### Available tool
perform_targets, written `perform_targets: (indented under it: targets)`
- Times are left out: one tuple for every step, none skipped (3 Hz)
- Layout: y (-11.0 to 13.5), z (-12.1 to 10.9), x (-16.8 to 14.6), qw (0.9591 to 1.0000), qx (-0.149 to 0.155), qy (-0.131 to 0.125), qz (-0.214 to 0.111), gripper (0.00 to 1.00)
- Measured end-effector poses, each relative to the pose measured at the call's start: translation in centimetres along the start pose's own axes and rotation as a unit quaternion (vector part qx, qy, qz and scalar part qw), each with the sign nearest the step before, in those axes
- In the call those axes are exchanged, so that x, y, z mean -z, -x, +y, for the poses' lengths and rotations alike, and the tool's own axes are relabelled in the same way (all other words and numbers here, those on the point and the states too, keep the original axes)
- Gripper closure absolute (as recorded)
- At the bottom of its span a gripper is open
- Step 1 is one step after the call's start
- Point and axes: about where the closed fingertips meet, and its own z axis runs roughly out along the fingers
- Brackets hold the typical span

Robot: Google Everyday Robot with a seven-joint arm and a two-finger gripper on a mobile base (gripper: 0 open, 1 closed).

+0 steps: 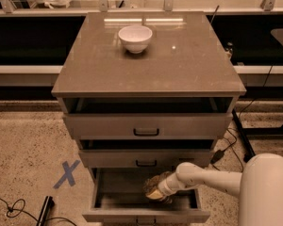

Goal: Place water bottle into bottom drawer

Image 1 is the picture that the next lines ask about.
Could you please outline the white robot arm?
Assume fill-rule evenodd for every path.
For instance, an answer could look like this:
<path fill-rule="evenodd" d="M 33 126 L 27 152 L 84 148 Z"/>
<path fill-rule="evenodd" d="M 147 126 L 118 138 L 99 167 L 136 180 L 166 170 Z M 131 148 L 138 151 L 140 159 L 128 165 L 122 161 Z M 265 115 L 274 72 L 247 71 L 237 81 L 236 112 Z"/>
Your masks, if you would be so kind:
<path fill-rule="evenodd" d="M 183 190 L 204 185 L 239 199 L 239 226 L 283 226 L 283 157 L 261 153 L 242 172 L 202 169 L 179 164 L 145 181 L 143 191 L 151 200 L 163 201 Z"/>

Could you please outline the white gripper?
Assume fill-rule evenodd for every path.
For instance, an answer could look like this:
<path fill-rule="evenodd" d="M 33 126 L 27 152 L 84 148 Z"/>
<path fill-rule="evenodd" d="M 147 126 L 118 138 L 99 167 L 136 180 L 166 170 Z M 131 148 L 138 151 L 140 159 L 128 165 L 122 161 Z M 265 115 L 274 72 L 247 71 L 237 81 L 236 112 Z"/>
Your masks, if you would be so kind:
<path fill-rule="evenodd" d="M 163 196 L 174 195 L 180 189 L 181 183 L 178 181 L 175 172 L 165 171 L 158 176 L 158 189 L 153 189 L 146 193 L 150 200 L 160 201 Z"/>

